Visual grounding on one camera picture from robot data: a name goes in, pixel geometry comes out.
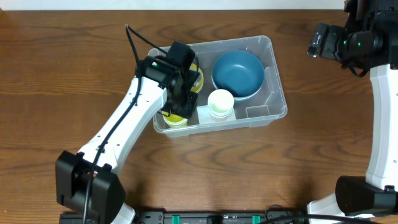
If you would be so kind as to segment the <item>yellow bowl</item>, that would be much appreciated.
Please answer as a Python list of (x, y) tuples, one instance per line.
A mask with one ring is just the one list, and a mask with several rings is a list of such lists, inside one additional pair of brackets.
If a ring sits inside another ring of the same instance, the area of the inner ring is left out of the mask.
[(204, 75), (203, 72), (201, 70), (201, 68), (197, 67), (196, 64), (191, 64), (190, 66), (190, 70), (194, 71), (194, 72), (199, 72), (200, 75), (198, 76), (197, 80), (195, 81), (195, 83), (193, 84), (191, 91), (195, 92), (195, 93), (199, 93), (200, 90), (203, 87), (204, 84)]

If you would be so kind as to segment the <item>yellow cup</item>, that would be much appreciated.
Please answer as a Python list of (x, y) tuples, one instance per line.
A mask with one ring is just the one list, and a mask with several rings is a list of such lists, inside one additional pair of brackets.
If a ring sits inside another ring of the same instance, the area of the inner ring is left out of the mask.
[(183, 128), (187, 126), (187, 122), (184, 123), (167, 123), (170, 128)]
[(172, 126), (180, 126), (185, 124), (188, 119), (187, 118), (183, 118), (181, 116), (169, 113), (169, 112), (162, 112), (163, 115), (163, 119), (165, 120), (165, 122), (167, 124), (171, 124)]

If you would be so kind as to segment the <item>cream cup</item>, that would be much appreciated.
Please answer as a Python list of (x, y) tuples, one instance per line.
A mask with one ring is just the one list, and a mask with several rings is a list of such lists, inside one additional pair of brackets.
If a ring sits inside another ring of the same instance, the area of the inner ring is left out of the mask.
[(228, 111), (234, 106), (233, 95), (224, 89), (218, 89), (208, 97), (208, 107), (212, 108), (217, 112)]

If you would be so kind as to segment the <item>blue bowl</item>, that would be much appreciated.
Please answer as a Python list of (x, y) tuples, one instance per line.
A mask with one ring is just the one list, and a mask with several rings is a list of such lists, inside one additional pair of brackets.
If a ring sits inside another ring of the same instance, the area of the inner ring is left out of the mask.
[(227, 90), (233, 97), (248, 96), (261, 89), (265, 82), (265, 68), (255, 55), (232, 50), (215, 60), (211, 81), (216, 89)]
[(234, 97), (234, 101), (239, 103), (239, 102), (244, 102), (247, 100), (250, 100), (251, 98), (254, 98), (258, 93), (260, 92), (260, 90), (256, 91), (255, 93), (248, 95), (248, 96), (242, 96), (242, 97)]

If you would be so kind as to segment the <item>green cup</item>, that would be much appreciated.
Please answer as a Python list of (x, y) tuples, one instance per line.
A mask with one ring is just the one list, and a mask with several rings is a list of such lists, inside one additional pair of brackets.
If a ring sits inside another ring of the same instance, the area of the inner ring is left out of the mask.
[(208, 109), (209, 109), (210, 114), (216, 118), (225, 118), (233, 112), (232, 108), (228, 111), (222, 111), (222, 112), (217, 112), (210, 107)]

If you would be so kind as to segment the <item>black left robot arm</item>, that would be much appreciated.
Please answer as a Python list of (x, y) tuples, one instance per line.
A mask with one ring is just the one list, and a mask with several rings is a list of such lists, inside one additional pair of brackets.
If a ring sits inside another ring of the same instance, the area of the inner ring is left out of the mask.
[(125, 161), (157, 113), (192, 117), (199, 72), (195, 52), (174, 42), (163, 55), (138, 61), (135, 77), (116, 110), (77, 153), (63, 151), (55, 163), (57, 202), (82, 215), (77, 223), (132, 223), (136, 211), (125, 203), (119, 179)]

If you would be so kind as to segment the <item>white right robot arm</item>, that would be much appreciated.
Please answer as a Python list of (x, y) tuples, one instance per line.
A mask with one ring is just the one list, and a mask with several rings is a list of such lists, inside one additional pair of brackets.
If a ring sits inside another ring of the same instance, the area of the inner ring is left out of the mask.
[(343, 175), (335, 191), (307, 204), (311, 223), (397, 215), (397, 0), (345, 1), (343, 27), (317, 25), (307, 54), (338, 62), (373, 91), (373, 136), (364, 176)]

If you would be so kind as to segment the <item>clear plastic storage bin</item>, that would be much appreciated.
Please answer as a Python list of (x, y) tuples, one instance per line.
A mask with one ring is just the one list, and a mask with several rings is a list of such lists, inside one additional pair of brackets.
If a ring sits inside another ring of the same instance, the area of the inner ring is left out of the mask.
[[(161, 114), (153, 117), (153, 127), (169, 138), (190, 134), (245, 127), (267, 126), (287, 114), (287, 103), (280, 81), (271, 39), (265, 35), (190, 44), (203, 72), (203, 87), (198, 93), (197, 108), (184, 126), (171, 128)], [(211, 70), (220, 55), (243, 50), (255, 55), (264, 67), (264, 82), (250, 99), (235, 102), (232, 113), (225, 118), (214, 117), (208, 109), (208, 96), (215, 91)]]

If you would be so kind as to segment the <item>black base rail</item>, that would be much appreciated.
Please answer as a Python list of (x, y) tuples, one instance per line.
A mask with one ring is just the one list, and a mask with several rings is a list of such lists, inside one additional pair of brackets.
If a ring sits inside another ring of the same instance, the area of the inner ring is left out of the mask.
[[(139, 224), (229, 224), (229, 223), (260, 223), (273, 218), (287, 217), (289, 215), (304, 215), (305, 212), (289, 208), (272, 208), (265, 212), (211, 212), (211, 213), (188, 213), (188, 212), (163, 212), (150, 211), (137, 213), (131, 223)], [(59, 217), (59, 223), (82, 223), (82, 215), (74, 213), (63, 213)], [(275, 223), (333, 223), (331, 220), (286, 220)]]

